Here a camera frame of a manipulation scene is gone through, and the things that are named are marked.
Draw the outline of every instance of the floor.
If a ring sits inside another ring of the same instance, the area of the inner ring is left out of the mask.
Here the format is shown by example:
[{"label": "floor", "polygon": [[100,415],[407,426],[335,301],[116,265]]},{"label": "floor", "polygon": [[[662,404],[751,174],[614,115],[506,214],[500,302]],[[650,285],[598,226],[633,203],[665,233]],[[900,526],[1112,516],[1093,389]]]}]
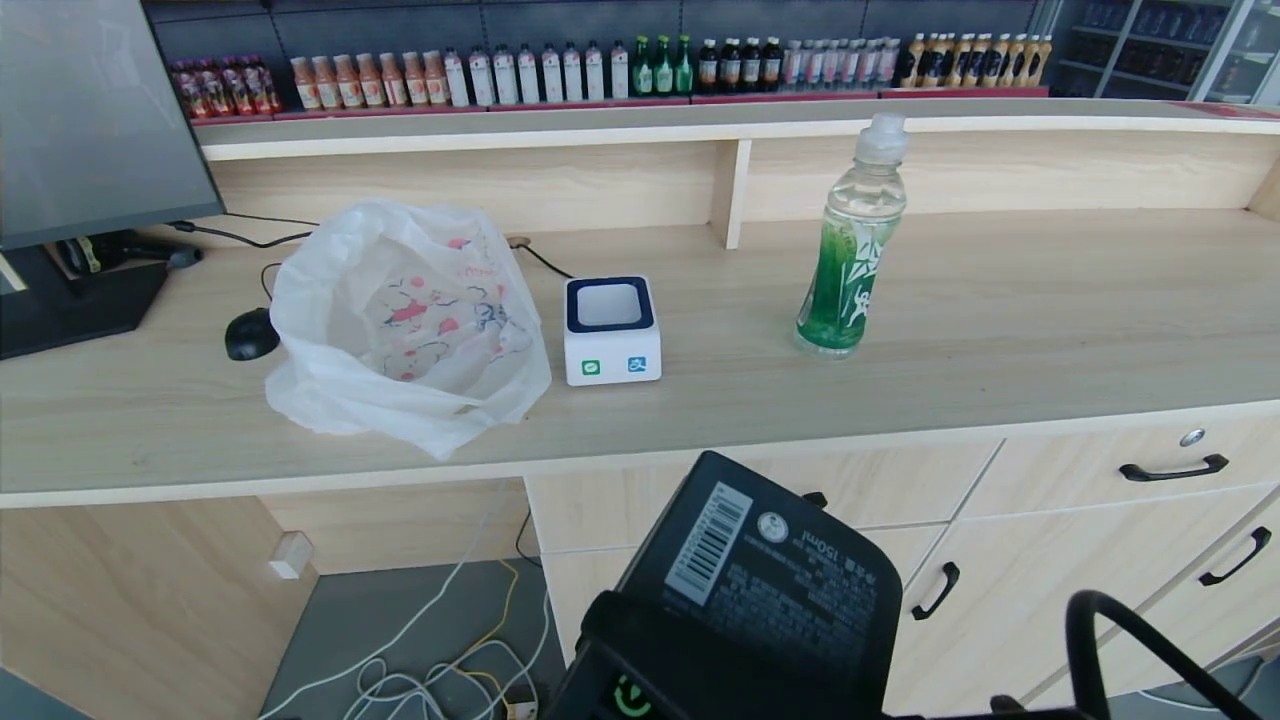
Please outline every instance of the floor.
[{"label": "floor", "polygon": [[[525,661],[532,656],[543,632],[539,603],[545,585],[541,571],[522,560],[511,565],[520,571],[511,614],[498,637],[506,639]],[[340,671],[367,652],[390,639],[421,606],[434,597],[451,568],[419,568],[381,573],[328,575],[316,585],[311,602],[298,623],[293,642],[284,656],[266,707],[274,707],[305,683]],[[434,662],[449,661],[488,633],[502,618],[503,600],[511,571],[498,562],[472,562],[462,568],[448,593],[429,610],[404,637],[384,653],[393,670],[421,678]],[[1245,660],[1224,667],[1215,675],[1229,688],[1240,688],[1257,661]],[[500,651],[485,650],[470,670],[492,673],[499,682],[515,674],[515,664]],[[532,667],[539,693],[554,688],[564,673],[554,624],[548,628],[547,644]],[[398,691],[406,685],[389,687]],[[442,680],[436,693],[448,717],[470,720],[483,708],[474,687],[457,678]],[[1155,694],[1197,702],[1194,693],[1170,685]],[[306,691],[273,717],[335,720],[356,700],[355,674]],[[1265,720],[1280,720],[1280,661],[1267,665],[1245,703]],[[383,720],[392,703],[371,707],[361,720]],[[1183,710],[1132,694],[1111,703],[1115,720],[1215,720],[1221,715]],[[0,717],[14,720],[87,720],[22,680],[0,671]],[[397,717],[419,719],[417,706]]]}]

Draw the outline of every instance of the white plastic bag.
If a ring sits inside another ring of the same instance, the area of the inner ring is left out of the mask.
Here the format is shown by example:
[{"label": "white plastic bag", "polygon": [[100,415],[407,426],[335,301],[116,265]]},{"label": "white plastic bag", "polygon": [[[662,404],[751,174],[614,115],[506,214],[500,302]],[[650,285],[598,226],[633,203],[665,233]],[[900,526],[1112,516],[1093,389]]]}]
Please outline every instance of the white plastic bag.
[{"label": "white plastic bag", "polygon": [[271,407],[436,460],[518,423],[552,379],[529,286],[479,210],[369,200],[325,220],[280,266],[271,324],[289,352]]}]

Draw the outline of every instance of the monitor stand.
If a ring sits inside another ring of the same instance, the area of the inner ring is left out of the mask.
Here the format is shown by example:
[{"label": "monitor stand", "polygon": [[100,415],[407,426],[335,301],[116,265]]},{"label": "monitor stand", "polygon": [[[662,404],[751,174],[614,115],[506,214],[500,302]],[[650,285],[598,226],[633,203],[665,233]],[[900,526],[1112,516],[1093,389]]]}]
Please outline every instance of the monitor stand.
[{"label": "monitor stand", "polygon": [[137,329],[168,275],[152,263],[69,278],[42,246],[4,258],[27,288],[0,295],[0,360]]}]

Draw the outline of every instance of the bottle cap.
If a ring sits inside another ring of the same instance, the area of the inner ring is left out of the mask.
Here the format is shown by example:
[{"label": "bottle cap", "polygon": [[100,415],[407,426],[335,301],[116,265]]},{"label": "bottle cap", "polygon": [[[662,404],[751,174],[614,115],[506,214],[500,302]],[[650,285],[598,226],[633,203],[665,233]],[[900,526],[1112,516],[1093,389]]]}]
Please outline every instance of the bottle cap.
[{"label": "bottle cap", "polygon": [[906,155],[906,115],[876,113],[870,127],[858,133],[854,159],[864,163],[901,163]]}]

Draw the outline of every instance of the black drawer handle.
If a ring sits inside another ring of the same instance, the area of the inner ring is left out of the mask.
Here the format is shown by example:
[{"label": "black drawer handle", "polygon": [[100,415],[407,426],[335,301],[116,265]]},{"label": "black drawer handle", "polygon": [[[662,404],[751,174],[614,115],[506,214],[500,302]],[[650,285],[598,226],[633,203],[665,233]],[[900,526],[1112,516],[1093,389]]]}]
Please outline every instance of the black drawer handle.
[{"label": "black drawer handle", "polygon": [[919,605],[913,607],[911,618],[915,618],[916,620],[928,620],[931,615],[937,612],[938,606],[942,605],[942,601],[946,600],[948,594],[951,594],[951,591],[956,587],[956,583],[960,582],[960,568],[956,568],[955,562],[948,561],[946,565],[943,565],[942,574],[947,577],[947,584],[942,588],[942,594],[938,596],[938,600],[933,601],[933,606],[929,607],[928,610],[920,607]]},{"label": "black drawer handle", "polygon": [[1253,552],[1244,556],[1244,560],[1236,562],[1235,568],[1231,568],[1230,571],[1228,571],[1225,575],[1215,575],[1213,573],[1204,573],[1203,575],[1199,577],[1201,584],[1207,588],[1211,585],[1216,585],[1219,583],[1225,583],[1228,578],[1236,574],[1240,570],[1240,568],[1248,565],[1251,560],[1253,560],[1254,557],[1258,556],[1260,552],[1262,552],[1262,548],[1266,547],[1268,542],[1271,542],[1271,530],[1260,527],[1258,529],[1249,533],[1249,537],[1253,538]]},{"label": "black drawer handle", "polygon": [[1135,483],[1155,483],[1157,480],[1176,480],[1180,478],[1198,478],[1201,475],[1212,475],[1213,473],[1221,473],[1222,468],[1230,462],[1226,457],[1213,454],[1204,456],[1204,466],[1197,468],[1196,470],[1183,470],[1181,473],[1148,473],[1137,465],[1121,465],[1120,474],[1128,480]]}]

